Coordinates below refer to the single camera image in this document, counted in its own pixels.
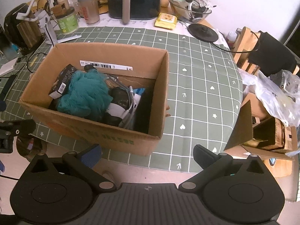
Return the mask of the teal mesh bath loofah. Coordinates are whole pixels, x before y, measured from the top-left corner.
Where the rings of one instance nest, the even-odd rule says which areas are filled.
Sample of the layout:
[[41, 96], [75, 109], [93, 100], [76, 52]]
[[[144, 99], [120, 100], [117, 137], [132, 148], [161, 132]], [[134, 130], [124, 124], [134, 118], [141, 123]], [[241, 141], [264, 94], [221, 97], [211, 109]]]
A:
[[112, 101], [104, 74], [96, 69], [76, 71], [67, 93], [58, 99], [57, 111], [100, 122]]

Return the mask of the black tissue pack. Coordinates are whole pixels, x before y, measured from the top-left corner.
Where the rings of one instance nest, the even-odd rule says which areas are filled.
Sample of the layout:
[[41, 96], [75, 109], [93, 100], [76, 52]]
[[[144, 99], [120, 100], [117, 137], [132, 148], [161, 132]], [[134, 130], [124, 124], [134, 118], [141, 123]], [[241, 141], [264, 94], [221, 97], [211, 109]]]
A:
[[68, 64], [57, 76], [48, 95], [55, 100], [66, 94], [72, 76], [76, 71], [77, 69], [73, 65]]

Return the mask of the brown cardboard box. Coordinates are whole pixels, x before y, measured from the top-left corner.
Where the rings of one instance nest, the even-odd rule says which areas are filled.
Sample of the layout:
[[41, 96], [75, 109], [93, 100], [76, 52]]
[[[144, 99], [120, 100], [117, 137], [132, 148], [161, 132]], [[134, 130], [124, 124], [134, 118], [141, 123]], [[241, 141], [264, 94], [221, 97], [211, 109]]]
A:
[[162, 138], [169, 53], [114, 43], [55, 45], [19, 104], [61, 135], [148, 156]]

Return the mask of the black round soft object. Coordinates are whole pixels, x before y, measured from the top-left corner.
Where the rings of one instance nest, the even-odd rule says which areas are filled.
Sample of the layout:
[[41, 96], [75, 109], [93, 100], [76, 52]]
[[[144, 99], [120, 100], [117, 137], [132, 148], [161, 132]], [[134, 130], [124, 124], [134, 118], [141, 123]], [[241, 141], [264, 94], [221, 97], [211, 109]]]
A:
[[123, 107], [128, 110], [130, 107], [129, 95], [126, 90], [120, 87], [115, 87], [110, 90], [110, 95], [113, 98], [112, 103]]

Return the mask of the open cardboard box on floor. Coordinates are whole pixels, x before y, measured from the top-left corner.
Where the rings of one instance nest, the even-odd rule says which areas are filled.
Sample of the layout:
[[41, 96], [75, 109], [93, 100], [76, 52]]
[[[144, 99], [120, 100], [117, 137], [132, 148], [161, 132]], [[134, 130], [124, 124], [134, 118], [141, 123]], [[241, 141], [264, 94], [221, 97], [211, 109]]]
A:
[[224, 151], [238, 158], [258, 155], [272, 175], [281, 178], [292, 174], [288, 154], [296, 149], [296, 127], [286, 127], [269, 115], [255, 94], [247, 94]]

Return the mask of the white plastic bags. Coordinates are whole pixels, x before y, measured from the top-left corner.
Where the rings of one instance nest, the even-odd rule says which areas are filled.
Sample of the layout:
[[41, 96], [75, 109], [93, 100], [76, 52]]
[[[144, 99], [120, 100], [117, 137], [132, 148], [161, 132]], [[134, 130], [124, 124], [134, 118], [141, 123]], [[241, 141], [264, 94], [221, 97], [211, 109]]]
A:
[[238, 71], [243, 85], [253, 88], [252, 92], [271, 116], [285, 126], [299, 127], [299, 76], [287, 70], [269, 77], [261, 71], [256, 76], [242, 69]]

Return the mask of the white power adapter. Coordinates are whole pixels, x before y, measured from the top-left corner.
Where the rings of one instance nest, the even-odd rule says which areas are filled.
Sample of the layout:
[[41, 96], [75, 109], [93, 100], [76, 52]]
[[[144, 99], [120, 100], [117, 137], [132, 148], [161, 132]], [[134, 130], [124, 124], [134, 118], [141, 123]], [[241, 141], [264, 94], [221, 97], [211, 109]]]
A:
[[5, 64], [3, 64], [0, 68], [0, 76], [4, 76], [5, 74], [8, 74], [12, 71], [14, 71], [16, 63], [17, 63], [17, 59], [15, 58]]

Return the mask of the black cloth on chair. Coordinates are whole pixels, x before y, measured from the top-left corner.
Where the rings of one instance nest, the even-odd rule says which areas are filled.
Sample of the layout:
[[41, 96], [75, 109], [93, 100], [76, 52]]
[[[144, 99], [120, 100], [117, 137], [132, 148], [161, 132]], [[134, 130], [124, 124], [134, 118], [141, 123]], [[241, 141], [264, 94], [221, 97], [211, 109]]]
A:
[[293, 73], [296, 59], [291, 51], [267, 32], [259, 33], [259, 41], [249, 53], [248, 61], [259, 66], [260, 71], [267, 77], [281, 70]]

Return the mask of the black round kettle base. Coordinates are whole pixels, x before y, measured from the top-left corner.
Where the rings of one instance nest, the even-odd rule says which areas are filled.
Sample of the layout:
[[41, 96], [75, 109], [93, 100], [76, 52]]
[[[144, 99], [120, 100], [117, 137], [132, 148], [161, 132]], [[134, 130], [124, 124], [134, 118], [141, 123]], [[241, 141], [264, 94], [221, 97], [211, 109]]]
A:
[[202, 24], [190, 24], [188, 32], [200, 41], [214, 43], [219, 39], [218, 34], [208, 26]]

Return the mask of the dark wooden container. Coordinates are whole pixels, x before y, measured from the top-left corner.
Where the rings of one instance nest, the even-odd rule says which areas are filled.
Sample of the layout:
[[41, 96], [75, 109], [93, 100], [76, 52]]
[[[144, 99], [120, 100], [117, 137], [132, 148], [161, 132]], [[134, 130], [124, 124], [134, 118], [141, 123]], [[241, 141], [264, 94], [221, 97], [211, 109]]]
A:
[[16, 18], [19, 12], [25, 13], [28, 8], [28, 4], [22, 3], [11, 10], [4, 18], [4, 32], [9, 41], [20, 49], [22, 55], [35, 51], [44, 41], [36, 22]]

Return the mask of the green label jar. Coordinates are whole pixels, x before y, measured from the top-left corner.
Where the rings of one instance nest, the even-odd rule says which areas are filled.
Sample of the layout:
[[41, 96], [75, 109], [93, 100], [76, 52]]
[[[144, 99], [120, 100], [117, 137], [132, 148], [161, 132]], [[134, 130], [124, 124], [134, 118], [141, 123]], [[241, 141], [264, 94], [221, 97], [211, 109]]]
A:
[[64, 4], [58, 4], [51, 11], [63, 34], [68, 35], [77, 31], [79, 28], [78, 18], [73, 7], [67, 9]]

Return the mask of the white tripod phone stand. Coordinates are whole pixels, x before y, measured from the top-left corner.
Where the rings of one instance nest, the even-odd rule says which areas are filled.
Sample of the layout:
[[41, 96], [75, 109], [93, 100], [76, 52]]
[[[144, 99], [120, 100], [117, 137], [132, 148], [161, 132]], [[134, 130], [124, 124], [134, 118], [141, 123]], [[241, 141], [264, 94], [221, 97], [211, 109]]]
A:
[[16, 19], [27, 21], [27, 22], [37, 22], [39, 27], [43, 31], [45, 31], [45, 35], [48, 39], [46, 41], [47, 44], [54, 47], [56, 44], [76, 40], [82, 37], [82, 35], [75, 35], [75, 36], [67, 37], [65, 39], [58, 40], [54, 28], [50, 22], [50, 16], [47, 14], [45, 10], [40, 10], [38, 12], [38, 15], [35, 15], [34, 18], [29, 18], [29, 13], [35, 1], [36, 0], [31, 0], [31, 3], [29, 4], [29, 7], [25, 13], [18, 12], [16, 15]]

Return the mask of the glass bowl with clutter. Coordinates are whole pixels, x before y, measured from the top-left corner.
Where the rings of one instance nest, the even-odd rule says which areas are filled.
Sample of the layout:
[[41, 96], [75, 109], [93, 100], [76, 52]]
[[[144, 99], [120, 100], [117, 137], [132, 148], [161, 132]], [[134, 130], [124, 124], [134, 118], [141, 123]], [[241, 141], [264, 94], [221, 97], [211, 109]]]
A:
[[213, 5], [208, 0], [169, 0], [172, 13], [178, 20], [199, 23], [212, 13]]

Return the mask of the grey lid shaker bottle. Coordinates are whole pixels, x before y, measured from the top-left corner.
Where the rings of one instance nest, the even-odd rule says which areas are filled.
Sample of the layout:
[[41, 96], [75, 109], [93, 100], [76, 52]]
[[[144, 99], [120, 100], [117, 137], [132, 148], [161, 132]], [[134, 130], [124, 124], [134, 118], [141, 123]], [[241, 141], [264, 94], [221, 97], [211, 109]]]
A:
[[100, 20], [98, 0], [78, 0], [78, 3], [87, 24], [94, 24]]

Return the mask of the black air fryer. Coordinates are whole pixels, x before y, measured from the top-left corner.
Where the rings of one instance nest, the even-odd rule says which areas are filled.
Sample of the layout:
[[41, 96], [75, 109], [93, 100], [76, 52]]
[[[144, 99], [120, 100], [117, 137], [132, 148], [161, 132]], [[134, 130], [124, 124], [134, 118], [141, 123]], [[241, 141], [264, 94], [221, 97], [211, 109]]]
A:
[[111, 18], [129, 20], [150, 20], [159, 15], [160, 0], [108, 0], [108, 14]]

